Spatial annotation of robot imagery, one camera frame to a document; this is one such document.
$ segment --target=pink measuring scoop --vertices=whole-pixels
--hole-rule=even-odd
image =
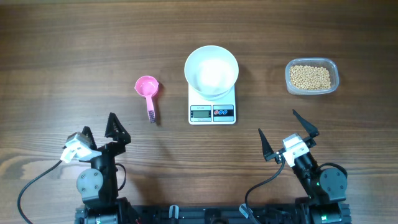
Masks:
[[[159,83],[152,76],[143,76],[139,78],[134,87],[137,93],[147,100],[148,117],[151,123],[155,122],[155,109],[152,97],[156,95],[159,89]]]

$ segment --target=white bowl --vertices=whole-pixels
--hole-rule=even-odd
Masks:
[[[202,97],[211,99],[227,93],[238,79],[238,62],[231,52],[214,45],[193,51],[184,68],[189,85]]]

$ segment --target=scale display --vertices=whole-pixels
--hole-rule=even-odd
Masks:
[[[236,122],[234,87],[228,94],[215,100],[206,100],[188,87],[188,106],[190,124],[234,124]]]

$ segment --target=plastic container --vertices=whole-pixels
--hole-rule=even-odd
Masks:
[[[290,68],[295,65],[308,65],[313,67],[323,67],[329,71],[330,76],[330,88],[324,90],[301,90],[293,86],[290,81]],[[298,58],[294,59],[286,65],[285,78],[287,91],[294,95],[318,95],[331,93],[335,91],[340,83],[338,78],[337,66],[334,62],[327,58]]]

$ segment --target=kitchen scale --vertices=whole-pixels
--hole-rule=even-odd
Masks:
[[[188,85],[188,120],[192,125],[234,124],[236,122],[235,86],[225,94],[207,100]]]

